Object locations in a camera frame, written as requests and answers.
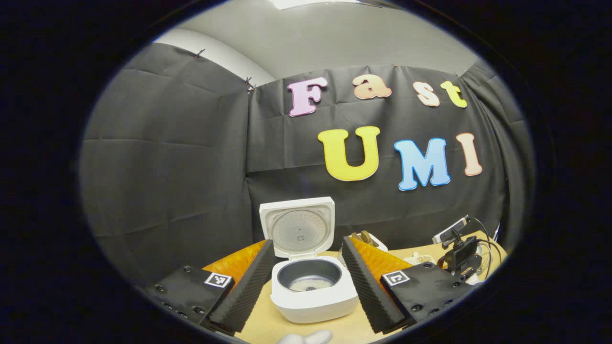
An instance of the table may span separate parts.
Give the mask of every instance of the table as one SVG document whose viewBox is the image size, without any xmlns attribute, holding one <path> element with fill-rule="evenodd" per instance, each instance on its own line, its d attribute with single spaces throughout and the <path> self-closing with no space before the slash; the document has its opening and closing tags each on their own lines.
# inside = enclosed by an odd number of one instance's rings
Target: table
<svg viewBox="0 0 612 344">
<path fill-rule="evenodd" d="M 482 232 L 468 234 L 463 236 L 463 239 L 468 236 L 476 235 L 479 239 L 485 239 L 486 235 Z M 506 252 L 499 246 L 501 252 L 501 258 L 506 258 Z M 389 253 L 399 258 L 407 258 L 412 256 L 414 252 L 420 255 L 430 255 L 434 260 L 442 257 L 446 251 L 443 250 L 441 244 L 427 245 L 420 247 L 413 247 L 410 249 L 401 250 L 389 250 Z M 495 248 L 491 248 L 493 251 L 493 264 L 491 264 L 491 270 L 489 276 L 499 266 L 499 257 Z M 319 254 L 319 256 L 338 256 L 338 252 L 325 251 Z M 484 249 L 482 252 L 483 260 L 488 258 L 489 252 Z M 483 279 L 485 273 L 479 275 L 480 279 Z M 361 344 L 371 343 L 376 340 L 380 340 L 384 337 L 392 335 L 401 329 L 383 335 L 382 332 L 375 334 L 370 327 L 365 312 L 361 307 L 361 304 L 357 305 L 354 312 L 349 315 L 345 315 L 341 318 L 323 321 L 314 324 L 294 324 L 286 320 L 283 315 L 276 309 L 276 306 L 270 300 L 270 294 L 272 293 L 272 282 L 268 281 L 259 294 L 259 298 L 251 312 L 249 319 L 247 320 L 241 333 L 236 333 L 235 336 L 251 344 L 270 344 L 277 343 L 284 336 L 295 333 L 301 336 L 306 336 L 314 331 L 320 329 L 327 329 L 334 333 L 334 337 L 330 344 Z"/>
</svg>

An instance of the black cable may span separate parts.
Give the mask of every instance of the black cable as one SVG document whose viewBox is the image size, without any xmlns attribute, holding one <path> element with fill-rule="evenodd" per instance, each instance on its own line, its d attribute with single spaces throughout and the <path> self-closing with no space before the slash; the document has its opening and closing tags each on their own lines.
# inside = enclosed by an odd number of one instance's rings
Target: black cable
<svg viewBox="0 0 612 344">
<path fill-rule="evenodd" d="M 482 228 L 482 231 L 485 232 L 485 235 L 487 235 L 487 240 L 490 240 L 491 237 L 489 237 L 489 232 L 487 232 L 487 229 L 485 228 L 485 225 L 483 225 L 482 222 L 480 222 L 479 219 L 477 219 L 475 217 L 468 216 L 468 220 L 469 221 L 474 220 L 474 221 L 478 222 L 478 224 Z"/>
<path fill-rule="evenodd" d="M 483 225 L 482 222 L 480 222 L 480 220 L 475 218 L 475 217 L 471 217 L 471 216 L 468 215 L 468 216 L 466 216 L 466 218 L 468 219 L 468 221 L 474 220 L 474 221 L 478 222 L 478 224 L 480 225 L 480 228 L 482 229 L 483 232 L 485 232 L 485 235 L 487 236 L 487 242 L 489 242 L 489 252 L 491 252 L 491 242 L 489 241 L 490 240 L 489 232 L 487 232 L 487 229 L 485 228 L 485 225 Z M 485 276 L 485 279 L 489 276 L 489 271 L 488 270 L 489 269 L 487 269 L 487 275 Z"/>
<path fill-rule="evenodd" d="M 499 251 L 499 248 L 497 247 L 497 245 L 493 242 L 490 242 L 489 240 L 482 240 L 482 239 L 477 239 L 476 242 L 488 242 L 489 243 L 489 247 L 491 247 L 491 245 L 493 245 L 493 247 L 495 247 L 495 249 L 498 251 L 498 255 L 499 255 L 499 263 L 501 264 L 501 252 Z"/>
</svg>

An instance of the white object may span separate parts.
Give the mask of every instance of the white object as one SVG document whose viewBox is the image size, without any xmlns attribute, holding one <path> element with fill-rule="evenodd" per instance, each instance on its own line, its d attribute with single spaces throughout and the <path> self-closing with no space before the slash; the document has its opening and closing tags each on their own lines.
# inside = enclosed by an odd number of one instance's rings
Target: white object
<svg viewBox="0 0 612 344">
<path fill-rule="evenodd" d="M 371 233 L 370 233 L 370 238 L 372 238 L 373 242 L 378 244 L 378 246 L 376 247 L 377 249 L 381 251 L 385 251 L 385 252 L 388 251 L 387 247 L 380 240 L 378 240 L 377 237 L 375 237 Z M 342 258 L 342 247 L 340 247 L 340 250 L 338 251 L 338 260 L 342 263 L 342 265 L 344 265 L 344 267 L 346 267 L 346 262 L 344 261 L 344 258 Z"/>
<path fill-rule="evenodd" d="M 432 263 L 436 263 L 435 260 L 433 260 L 433 257 L 430 255 L 419 255 L 418 252 L 414 252 L 412 254 L 412 257 L 406 257 L 404 259 L 402 259 L 403 261 L 410 263 L 412 265 L 419 265 L 421 263 L 424 263 L 426 261 L 430 261 Z"/>
<path fill-rule="evenodd" d="M 259 218 L 276 256 L 289 258 L 272 268 L 270 295 L 287 320 L 317 323 L 355 310 L 359 299 L 348 270 L 334 257 L 317 256 L 334 240 L 331 197 L 264 203 Z"/>
<path fill-rule="evenodd" d="M 321 4 L 326 2 L 353 2 L 358 4 L 357 0 L 270 0 L 271 3 L 276 6 L 279 10 L 286 10 L 292 7 L 310 5 L 310 4 Z"/>
<path fill-rule="evenodd" d="M 327 344 L 332 340 L 334 334 L 329 330 L 318 330 L 302 337 L 297 334 L 288 334 L 281 338 L 276 344 Z"/>
<path fill-rule="evenodd" d="M 465 283 L 467 283 L 469 285 L 475 285 L 475 284 L 478 284 L 478 283 L 482 283 L 482 281 L 478 278 L 477 274 L 473 274 L 467 280 L 465 280 Z"/>
</svg>

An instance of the letter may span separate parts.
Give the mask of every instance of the letter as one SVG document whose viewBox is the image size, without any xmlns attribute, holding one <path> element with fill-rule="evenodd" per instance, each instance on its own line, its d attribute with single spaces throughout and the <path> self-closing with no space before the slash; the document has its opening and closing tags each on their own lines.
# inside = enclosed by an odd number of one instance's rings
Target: letter
<svg viewBox="0 0 612 344">
<path fill-rule="evenodd" d="M 445 81 L 440 85 L 440 87 L 449 93 L 450 100 L 453 102 L 453 104 L 460 108 L 468 106 L 468 102 L 459 98 L 459 93 L 461 93 L 461 90 L 457 86 L 453 85 L 453 83 L 450 81 Z"/>
<path fill-rule="evenodd" d="M 353 79 L 353 85 L 356 86 L 353 93 L 359 99 L 385 98 L 391 95 L 391 89 L 384 84 L 383 79 L 378 75 L 360 75 Z"/>
<path fill-rule="evenodd" d="M 300 81 L 287 86 L 291 90 L 293 96 L 293 109 L 289 111 L 289 116 L 302 116 L 303 114 L 309 114 L 316 111 L 316 106 L 311 105 L 309 99 L 312 98 L 315 102 L 321 100 L 321 89 L 319 88 L 327 86 L 327 80 L 323 77 Z"/>
<path fill-rule="evenodd" d="M 400 190 L 407 191 L 416 189 L 417 182 L 414 180 L 412 171 L 419 178 L 421 185 L 427 185 L 427 179 L 433 172 L 431 184 L 434 186 L 444 185 L 450 182 L 450 176 L 446 171 L 446 157 L 444 147 L 446 141 L 442 138 L 432 138 L 427 146 L 425 157 L 412 140 L 397 141 L 394 148 L 400 152 L 401 172 L 403 179 Z"/>
<path fill-rule="evenodd" d="M 433 87 L 429 86 L 428 83 L 421 83 L 419 81 L 412 84 L 414 90 L 419 93 L 417 97 L 421 103 L 428 107 L 436 107 L 440 105 L 440 98 L 433 93 Z"/>
<path fill-rule="evenodd" d="M 482 166 L 478 163 L 478 156 L 476 156 L 474 135 L 470 133 L 459 134 L 457 135 L 457 141 L 461 143 L 465 155 L 465 175 L 471 177 L 480 174 Z"/>
<path fill-rule="evenodd" d="M 333 129 L 321 132 L 319 141 L 323 142 L 325 166 L 327 172 L 341 181 L 361 181 L 370 177 L 378 169 L 378 146 L 376 136 L 380 134 L 377 127 L 359 127 L 355 130 L 364 142 L 365 161 L 361 166 L 351 166 L 346 162 L 344 140 L 348 132 L 343 129 Z"/>
</svg>

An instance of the wall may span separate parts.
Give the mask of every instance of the wall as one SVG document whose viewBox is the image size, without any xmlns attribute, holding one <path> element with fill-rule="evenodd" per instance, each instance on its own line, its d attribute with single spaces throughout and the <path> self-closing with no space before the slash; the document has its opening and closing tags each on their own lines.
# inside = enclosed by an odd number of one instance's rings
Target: wall
<svg viewBox="0 0 612 344">
<path fill-rule="evenodd" d="M 155 42 L 183 48 L 194 54 L 206 49 L 200 56 L 215 62 L 242 79 L 251 77 L 251 84 L 262 85 L 276 80 L 270 73 L 234 48 L 199 32 L 172 29 Z"/>
</svg>

